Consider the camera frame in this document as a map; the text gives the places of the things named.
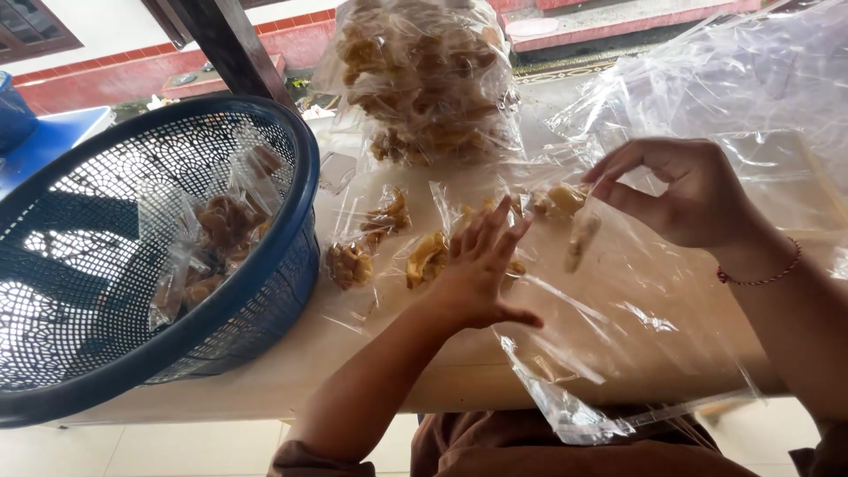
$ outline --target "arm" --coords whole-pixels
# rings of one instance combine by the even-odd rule
[[[660,197],[617,180],[648,166]],[[585,180],[593,194],[683,247],[709,251],[731,278],[766,280],[795,260],[795,246],[745,196],[722,150],[706,140],[623,145]],[[848,420],[848,298],[806,257],[770,283],[728,285],[789,389],[816,420]]]
[[[448,338],[504,321],[542,326],[535,315],[499,299],[510,258],[530,227],[530,221],[519,222],[498,240],[509,210],[506,197],[451,239],[449,263],[427,295],[316,391],[287,441],[301,441],[317,457],[357,463],[377,445]]]

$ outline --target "wooden post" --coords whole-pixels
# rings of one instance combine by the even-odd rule
[[[238,0],[168,0],[233,94],[270,98],[299,113]]]

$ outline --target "bracelet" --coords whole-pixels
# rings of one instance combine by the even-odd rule
[[[732,283],[734,285],[763,285],[763,284],[766,284],[766,283],[771,283],[774,280],[777,280],[778,278],[781,278],[784,275],[788,274],[789,272],[792,271],[793,268],[795,268],[796,265],[798,265],[798,262],[801,261],[801,244],[796,242],[794,238],[787,237],[787,239],[792,240],[792,243],[795,244],[795,249],[797,250],[797,254],[795,255],[795,261],[793,261],[792,265],[789,265],[789,268],[787,268],[786,270],[783,270],[781,273],[778,273],[777,275],[769,278],[768,280],[761,280],[759,282],[737,282],[736,280],[732,279],[729,275],[727,275],[727,273],[725,273],[722,270],[722,267],[719,266],[718,272],[716,272],[716,275],[718,276],[718,281],[721,282],[721,283]]]

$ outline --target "blue basket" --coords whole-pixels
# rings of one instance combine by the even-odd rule
[[[285,160],[275,173],[283,206],[219,289],[151,333],[168,244],[139,239],[139,186],[223,192],[207,188],[229,168],[239,123]],[[17,187],[0,202],[0,428],[62,418],[140,384],[224,373],[269,349],[317,278],[318,163],[311,131],[280,104],[206,98],[113,127]],[[162,207],[158,223],[173,227],[173,204]]]
[[[0,71],[0,154],[20,146],[37,127],[36,114],[12,86],[12,75]]]

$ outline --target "hand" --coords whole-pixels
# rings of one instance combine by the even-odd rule
[[[450,333],[516,322],[542,328],[541,318],[517,310],[499,297],[506,268],[532,218],[519,221],[498,239],[510,212],[510,197],[496,210],[486,210],[450,240],[450,259],[418,305],[444,320]]]
[[[638,166],[649,167],[668,190],[655,197],[616,182]],[[630,141],[583,180],[598,181],[593,196],[683,247],[719,250],[770,227],[748,200],[727,156],[705,139]]]

